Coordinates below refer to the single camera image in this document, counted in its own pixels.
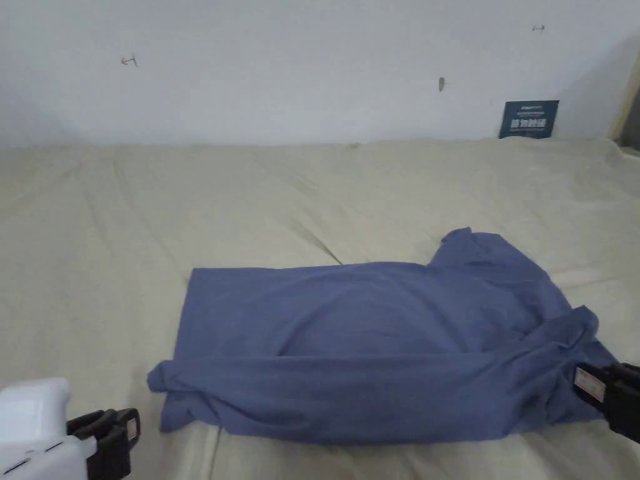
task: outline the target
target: blue t-shirt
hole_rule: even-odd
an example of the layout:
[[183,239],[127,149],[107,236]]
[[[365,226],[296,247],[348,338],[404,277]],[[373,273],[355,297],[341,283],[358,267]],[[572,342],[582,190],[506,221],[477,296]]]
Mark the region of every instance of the blue t-shirt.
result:
[[444,237],[431,263],[194,269],[161,429],[201,420],[315,444],[488,440],[598,418],[575,364],[614,357],[495,234]]

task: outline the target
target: bed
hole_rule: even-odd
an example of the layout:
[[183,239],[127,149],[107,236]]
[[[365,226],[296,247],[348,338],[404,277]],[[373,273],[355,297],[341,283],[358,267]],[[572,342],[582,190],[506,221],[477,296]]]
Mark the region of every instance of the bed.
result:
[[602,421],[493,442],[316,447],[194,423],[158,430],[146,375],[171,358],[194,267],[427,263],[455,228],[545,268],[600,340],[640,364],[640,163],[609,141],[0,152],[1,386],[65,376],[69,416],[136,406],[140,479],[640,476]]

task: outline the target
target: black robotic claw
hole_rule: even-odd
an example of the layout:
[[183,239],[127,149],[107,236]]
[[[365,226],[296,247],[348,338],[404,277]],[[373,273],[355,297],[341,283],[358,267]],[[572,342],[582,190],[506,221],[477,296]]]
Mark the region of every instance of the black robotic claw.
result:
[[97,441],[86,461],[89,480],[120,480],[131,473],[129,451],[140,439],[140,415],[135,408],[99,410],[69,420],[67,434]]
[[578,364],[573,389],[604,414],[614,432],[640,443],[640,367]]

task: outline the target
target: white sticker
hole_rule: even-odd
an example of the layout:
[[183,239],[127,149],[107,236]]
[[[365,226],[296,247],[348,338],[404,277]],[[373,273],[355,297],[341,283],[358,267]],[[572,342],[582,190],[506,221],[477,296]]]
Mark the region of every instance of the white sticker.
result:
[[136,423],[136,419],[131,419],[127,422],[127,435],[129,436],[129,441],[138,436],[138,424]]
[[604,391],[607,386],[590,373],[582,369],[576,369],[573,382],[600,403],[604,402]]

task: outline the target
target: dark blue card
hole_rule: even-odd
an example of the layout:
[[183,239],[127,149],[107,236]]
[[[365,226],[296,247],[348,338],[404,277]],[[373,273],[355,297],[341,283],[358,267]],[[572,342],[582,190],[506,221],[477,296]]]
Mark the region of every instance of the dark blue card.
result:
[[506,102],[500,128],[500,138],[549,138],[554,129],[558,100],[539,102]]

